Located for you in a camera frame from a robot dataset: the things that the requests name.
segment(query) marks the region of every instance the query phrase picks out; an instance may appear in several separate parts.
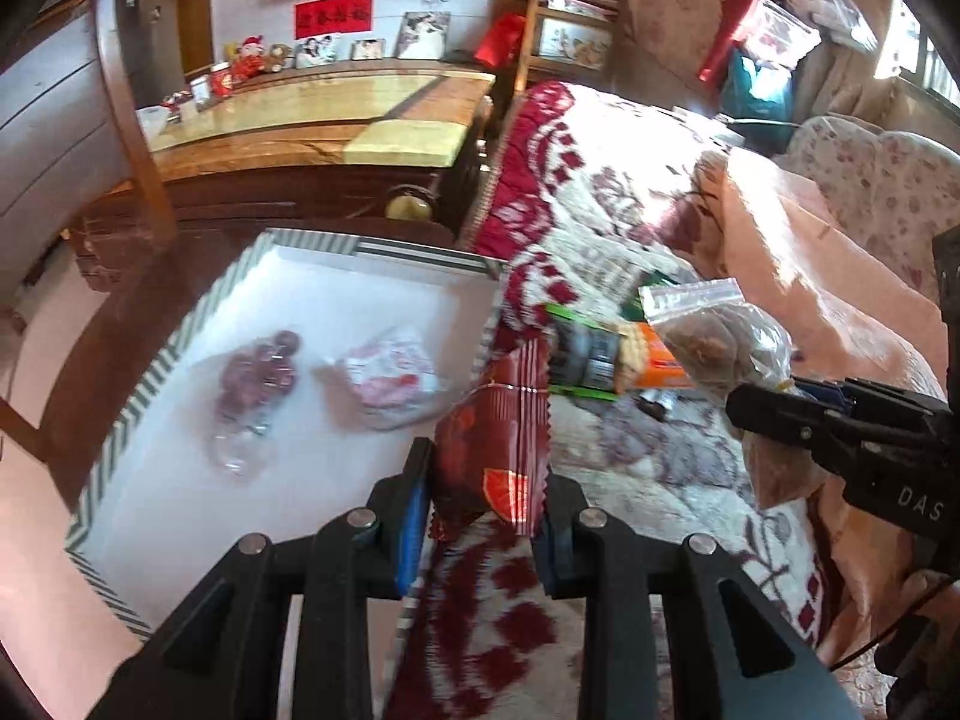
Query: pink food package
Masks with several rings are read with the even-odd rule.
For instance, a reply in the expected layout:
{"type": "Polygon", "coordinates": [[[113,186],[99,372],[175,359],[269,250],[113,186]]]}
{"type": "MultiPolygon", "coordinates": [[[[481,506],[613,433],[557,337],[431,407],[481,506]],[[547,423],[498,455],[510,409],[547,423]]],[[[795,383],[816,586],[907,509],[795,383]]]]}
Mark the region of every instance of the pink food package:
{"type": "Polygon", "coordinates": [[[344,354],[333,368],[359,402],[364,423],[377,430],[443,413],[456,396],[411,327],[392,327],[344,354]]]}

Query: red and white blanket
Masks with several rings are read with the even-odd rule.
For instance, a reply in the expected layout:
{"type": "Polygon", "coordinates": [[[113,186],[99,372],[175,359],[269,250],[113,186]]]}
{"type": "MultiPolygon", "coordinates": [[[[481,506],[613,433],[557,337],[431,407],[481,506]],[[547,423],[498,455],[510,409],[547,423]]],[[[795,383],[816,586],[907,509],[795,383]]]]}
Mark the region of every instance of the red and white blanket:
{"type": "MultiPolygon", "coordinates": [[[[645,272],[725,275],[730,160],[665,111],[560,82],[528,92],[507,121],[462,240],[511,264],[499,349],[539,331],[544,303],[615,317],[645,272]]],[[[738,165],[741,175],[744,166],[752,170],[738,165]]],[[[747,240],[741,232],[731,240],[747,240]]],[[[628,398],[585,409],[555,396],[551,432],[553,469],[576,479],[592,505],[656,538],[712,533],[800,636],[821,643],[845,587],[830,559],[835,533],[811,520],[806,501],[760,511],[721,410],[692,395],[659,423],[628,398]]],[[[583,611],[546,598],[529,544],[496,519],[481,520],[462,541],[433,552],[384,716],[575,716],[583,611]]],[[[655,625],[668,718],[656,610],[655,625]]],[[[875,671],[841,679],[866,716],[882,714],[886,683],[875,671]]]]}

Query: screw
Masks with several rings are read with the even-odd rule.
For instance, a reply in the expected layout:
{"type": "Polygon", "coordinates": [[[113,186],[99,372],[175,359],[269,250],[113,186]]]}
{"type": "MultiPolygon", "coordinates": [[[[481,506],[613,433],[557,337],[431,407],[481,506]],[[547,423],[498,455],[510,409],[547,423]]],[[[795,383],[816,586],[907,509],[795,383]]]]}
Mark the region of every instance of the screw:
{"type": "Polygon", "coordinates": [[[267,548],[267,536],[263,533],[247,533],[240,539],[240,551],[244,555],[259,555],[267,548]]]}
{"type": "Polygon", "coordinates": [[[693,533],[693,536],[688,538],[688,544],[698,555],[712,555],[717,551],[716,539],[706,533],[693,533]]]}
{"type": "Polygon", "coordinates": [[[354,509],[347,515],[347,522],[354,528],[368,528],[376,522],[376,514],[370,509],[354,509]]]}
{"type": "Polygon", "coordinates": [[[584,509],[580,512],[580,522],[587,528],[602,528],[607,523],[607,513],[603,509],[584,509]]]}

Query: plastic bag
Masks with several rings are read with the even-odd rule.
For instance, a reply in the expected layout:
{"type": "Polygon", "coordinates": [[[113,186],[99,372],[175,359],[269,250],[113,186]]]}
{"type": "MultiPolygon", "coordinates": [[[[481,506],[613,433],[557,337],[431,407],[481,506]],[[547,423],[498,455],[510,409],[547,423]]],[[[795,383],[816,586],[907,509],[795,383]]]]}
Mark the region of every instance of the plastic bag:
{"type": "Polygon", "coordinates": [[[790,386],[793,343],[736,279],[644,287],[643,311],[688,376],[721,406],[737,385],[790,386]]]}
{"type": "Polygon", "coordinates": [[[793,118],[792,74],[786,68],[757,64],[735,50],[720,93],[720,109],[733,119],[747,119],[736,123],[736,131],[749,138],[753,148],[783,153],[796,132],[789,124],[793,118]]]}
{"type": "Polygon", "coordinates": [[[460,394],[434,370],[411,327],[392,327],[331,365],[359,401],[364,423],[390,430],[445,412],[460,394]]]}
{"type": "Polygon", "coordinates": [[[484,67],[497,70],[517,59],[526,19],[515,13],[502,15],[487,30],[473,56],[484,67]]]}
{"type": "Polygon", "coordinates": [[[820,30],[810,28],[792,13],[770,0],[760,0],[742,47],[747,56],[789,70],[820,45],[820,30]]]}
{"type": "Polygon", "coordinates": [[[214,405],[211,453],[219,466],[251,477],[267,464],[267,441],[277,407],[291,394],[299,373],[294,357],[301,337],[281,330],[246,344],[227,358],[214,405]]]}
{"type": "MultiPolygon", "coordinates": [[[[717,405],[745,383],[802,395],[790,375],[789,333],[770,314],[746,302],[736,279],[646,288],[643,309],[683,369],[717,405]]],[[[827,471],[806,449],[751,433],[744,434],[742,443],[762,509],[806,498],[827,479],[827,471]]]]}
{"type": "Polygon", "coordinates": [[[858,52],[877,50],[877,36],[853,0],[786,0],[807,23],[829,30],[830,37],[858,52]]]}
{"type": "Polygon", "coordinates": [[[427,471],[430,538],[457,541],[488,511],[517,536],[536,533],[550,459],[547,356],[547,341],[539,337],[501,357],[437,424],[427,471]]]}

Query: stuffed toy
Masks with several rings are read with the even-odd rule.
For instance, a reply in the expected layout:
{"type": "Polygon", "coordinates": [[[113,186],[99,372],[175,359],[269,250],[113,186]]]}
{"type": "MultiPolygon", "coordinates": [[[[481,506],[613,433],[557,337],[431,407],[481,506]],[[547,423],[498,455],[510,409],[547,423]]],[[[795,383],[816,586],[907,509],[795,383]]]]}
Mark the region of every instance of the stuffed toy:
{"type": "Polygon", "coordinates": [[[285,43],[275,43],[267,52],[267,73],[279,73],[286,68],[287,60],[294,55],[294,50],[285,43]]]}
{"type": "Polygon", "coordinates": [[[267,63],[263,55],[263,35],[248,37],[240,44],[240,49],[237,50],[232,62],[234,85],[264,73],[267,63]]]}

